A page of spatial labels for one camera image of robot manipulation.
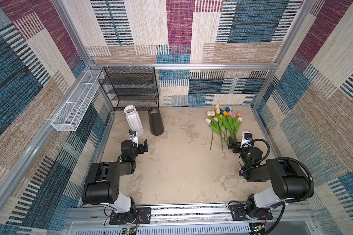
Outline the light pink tulip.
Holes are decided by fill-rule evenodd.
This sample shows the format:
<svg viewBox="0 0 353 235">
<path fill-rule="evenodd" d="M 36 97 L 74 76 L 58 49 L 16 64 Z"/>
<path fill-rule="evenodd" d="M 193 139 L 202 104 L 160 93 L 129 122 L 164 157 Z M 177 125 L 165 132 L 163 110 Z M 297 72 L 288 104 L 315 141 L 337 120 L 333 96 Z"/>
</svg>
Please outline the light pink tulip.
<svg viewBox="0 0 353 235">
<path fill-rule="evenodd" d="M 237 138 L 236 138 L 236 126 L 237 126 L 237 123 L 235 121 L 235 117 L 233 117 L 232 111 L 228 112 L 227 120 L 228 120 L 228 124 L 229 124 L 229 127 L 230 127 L 231 137 L 236 141 L 237 140 Z"/>
</svg>

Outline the orange yellow tulip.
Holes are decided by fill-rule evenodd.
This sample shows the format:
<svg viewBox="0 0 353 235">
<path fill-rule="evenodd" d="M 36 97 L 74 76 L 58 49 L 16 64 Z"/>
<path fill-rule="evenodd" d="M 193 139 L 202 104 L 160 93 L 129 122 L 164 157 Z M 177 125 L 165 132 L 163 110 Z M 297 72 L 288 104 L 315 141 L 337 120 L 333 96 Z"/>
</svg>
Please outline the orange yellow tulip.
<svg viewBox="0 0 353 235">
<path fill-rule="evenodd" d="M 227 129 L 228 131 L 228 135 L 232 136 L 233 137 L 233 134 L 232 134 L 232 126 L 231 126 L 231 117 L 228 115 L 228 112 L 227 111 L 224 111 L 223 112 L 223 124 L 225 126 L 225 128 Z"/>
</svg>

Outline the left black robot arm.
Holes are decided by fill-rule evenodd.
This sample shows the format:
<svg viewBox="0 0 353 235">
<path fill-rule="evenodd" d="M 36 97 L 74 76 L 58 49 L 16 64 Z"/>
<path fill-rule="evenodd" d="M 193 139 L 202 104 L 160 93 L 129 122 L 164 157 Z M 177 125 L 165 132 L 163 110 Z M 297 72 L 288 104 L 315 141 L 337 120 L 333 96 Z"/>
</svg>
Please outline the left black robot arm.
<svg viewBox="0 0 353 235">
<path fill-rule="evenodd" d="M 82 202 L 94 206 L 104 206 L 111 210 L 105 213 L 114 224 L 134 224 L 141 221 L 133 198 L 120 192 L 120 177 L 134 174 L 136 158 L 148 152 L 148 141 L 137 145 L 132 140 L 121 142 L 121 155 L 114 162 L 100 162 L 90 165 L 85 179 Z"/>
</svg>

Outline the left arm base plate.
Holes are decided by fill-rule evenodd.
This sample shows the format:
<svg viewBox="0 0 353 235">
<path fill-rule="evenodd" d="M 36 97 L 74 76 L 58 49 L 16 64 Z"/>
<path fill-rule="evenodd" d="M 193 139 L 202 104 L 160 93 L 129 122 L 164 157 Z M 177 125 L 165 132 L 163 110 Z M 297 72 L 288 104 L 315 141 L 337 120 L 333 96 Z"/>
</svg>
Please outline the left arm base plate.
<svg viewBox="0 0 353 235">
<path fill-rule="evenodd" d="M 152 209 L 150 207 L 140 207 L 131 209 L 126 213 L 111 212 L 110 225 L 136 225 L 150 224 Z"/>
</svg>

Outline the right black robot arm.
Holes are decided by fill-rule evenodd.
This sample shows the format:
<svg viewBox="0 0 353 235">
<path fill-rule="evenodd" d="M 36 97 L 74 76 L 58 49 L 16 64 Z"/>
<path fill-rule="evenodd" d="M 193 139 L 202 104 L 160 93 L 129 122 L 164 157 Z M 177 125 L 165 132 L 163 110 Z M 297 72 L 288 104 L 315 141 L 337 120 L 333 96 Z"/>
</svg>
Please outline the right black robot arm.
<svg viewBox="0 0 353 235">
<path fill-rule="evenodd" d="M 247 198 L 241 211 L 248 219 L 264 218 L 271 209 L 305 201 L 314 195 L 314 180 L 308 168 L 294 158 L 269 159 L 270 145 L 266 140 L 253 139 L 246 132 L 241 142 L 229 137 L 228 149 L 238 153 L 243 162 L 240 177 L 250 183 L 271 182 L 269 188 Z"/>
</svg>

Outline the black cylindrical vase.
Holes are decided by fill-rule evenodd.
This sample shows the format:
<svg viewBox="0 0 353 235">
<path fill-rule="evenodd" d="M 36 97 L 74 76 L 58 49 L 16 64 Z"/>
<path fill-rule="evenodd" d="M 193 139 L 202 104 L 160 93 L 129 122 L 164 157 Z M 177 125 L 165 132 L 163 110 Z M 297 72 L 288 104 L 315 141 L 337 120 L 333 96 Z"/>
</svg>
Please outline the black cylindrical vase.
<svg viewBox="0 0 353 235">
<path fill-rule="evenodd" d="M 160 136 L 164 132 L 164 125 L 159 108 L 152 107 L 148 110 L 149 123 L 151 133 L 155 136 Z"/>
</svg>

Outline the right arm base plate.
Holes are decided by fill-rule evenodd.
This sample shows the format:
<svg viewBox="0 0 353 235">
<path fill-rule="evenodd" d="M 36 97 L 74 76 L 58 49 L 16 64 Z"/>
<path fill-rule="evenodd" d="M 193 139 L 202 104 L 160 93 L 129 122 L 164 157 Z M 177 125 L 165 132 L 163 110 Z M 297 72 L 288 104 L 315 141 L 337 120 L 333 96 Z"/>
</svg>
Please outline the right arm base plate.
<svg viewBox="0 0 353 235">
<path fill-rule="evenodd" d="M 274 217 L 270 209 L 247 208 L 242 204 L 228 205 L 231 216 L 234 221 L 250 221 L 250 220 L 272 220 Z"/>
</svg>

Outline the cream white tulip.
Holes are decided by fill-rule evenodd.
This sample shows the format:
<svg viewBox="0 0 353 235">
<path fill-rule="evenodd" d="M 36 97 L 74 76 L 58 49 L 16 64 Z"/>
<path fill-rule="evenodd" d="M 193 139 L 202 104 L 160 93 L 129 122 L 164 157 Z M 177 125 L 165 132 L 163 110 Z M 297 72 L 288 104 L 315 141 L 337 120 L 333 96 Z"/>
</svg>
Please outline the cream white tulip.
<svg viewBox="0 0 353 235">
<path fill-rule="evenodd" d="M 214 128 L 213 128 L 213 122 L 210 118 L 205 118 L 205 122 L 208 124 L 208 126 L 212 129 L 211 131 L 211 141 L 210 141 L 210 149 L 212 149 L 212 144 L 213 144 L 213 137 L 214 137 Z"/>
</svg>

